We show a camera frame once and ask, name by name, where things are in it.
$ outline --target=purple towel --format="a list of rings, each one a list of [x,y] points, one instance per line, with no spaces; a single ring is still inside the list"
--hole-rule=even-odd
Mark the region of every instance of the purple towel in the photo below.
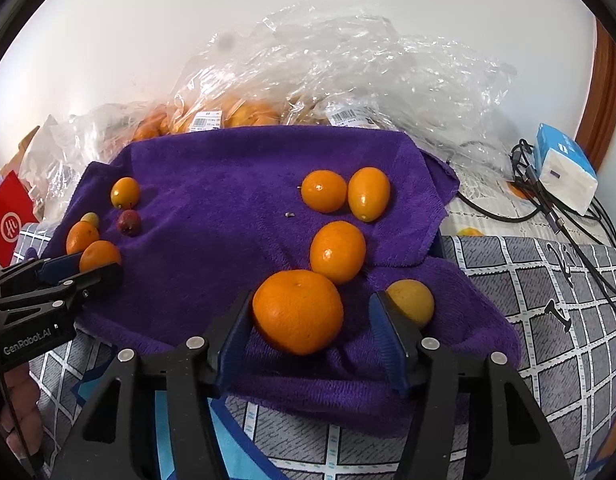
[[[303,204],[297,186],[310,171],[334,170],[347,180],[364,166],[383,170],[392,183],[379,221],[322,215]],[[142,187],[137,210],[144,232],[136,238],[117,232],[119,212],[109,199],[115,181],[128,175]],[[427,256],[457,187],[448,166],[398,132],[274,126],[162,137],[131,144],[109,166],[86,169],[44,256],[63,254],[69,228],[84,213],[97,213],[101,237],[120,248],[125,278],[114,297],[86,306],[83,322],[120,347],[146,353],[203,333],[238,290],[256,289],[277,270],[309,268],[310,242],[327,222],[357,225],[367,241],[366,266],[339,287],[345,320],[335,343],[312,356],[290,356],[253,331],[246,372],[233,391],[355,430],[399,434],[411,406],[387,384],[369,330],[375,290],[421,280],[437,304],[427,335],[457,351],[499,350],[515,365],[519,360],[516,333],[494,305],[456,266]]]

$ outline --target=clear plastic bag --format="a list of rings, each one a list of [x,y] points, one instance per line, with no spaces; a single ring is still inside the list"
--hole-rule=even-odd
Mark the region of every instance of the clear plastic bag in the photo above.
[[[364,11],[281,10],[217,34],[172,92],[169,130],[335,124],[403,130],[454,164],[509,173],[489,114],[516,71],[443,38],[402,36]]]
[[[61,123],[49,116],[19,168],[35,216],[43,218],[43,224],[61,220],[89,163],[110,162],[131,140],[149,138],[138,137],[143,130],[156,128],[161,134],[159,127],[166,116],[165,105],[155,102],[105,104]]]

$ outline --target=barcode label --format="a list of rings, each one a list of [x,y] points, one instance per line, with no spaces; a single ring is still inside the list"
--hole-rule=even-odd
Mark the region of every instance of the barcode label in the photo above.
[[[221,127],[221,110],[211,112],[198,112],[192,119],[189,132],[205,132]]]
[[[326,112],[326,115],[333,126],[379,129],[379,125],[372,119],[373,111],[368,107],[346,108],[335,113]]]

